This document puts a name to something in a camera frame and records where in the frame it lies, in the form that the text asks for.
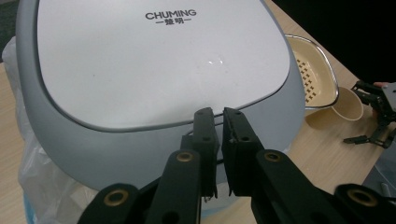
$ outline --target wooden table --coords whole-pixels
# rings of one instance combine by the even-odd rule
[[[265,0],[285,34],[312,38],[272,1]],[[357,79],[326,50],[339,86],[351,88]],[[359,121],[344,123],[325,131],[309,128],[305,123],[295,137],[290,158],[318,188],[333,193],[340,184],[361,184],[382,153],[381,147],[371,144],[348,145],[343,139],[370,134],[375,129],[371,107],[364,106]],[[0,223],[26,223],[18,169],[23,151],[15,120],[15,100],[7,81],[4,65],[0,63]],[[250,199],[241,198],[227,209],[202,220],[202,223],[256,223],[250,211]]]

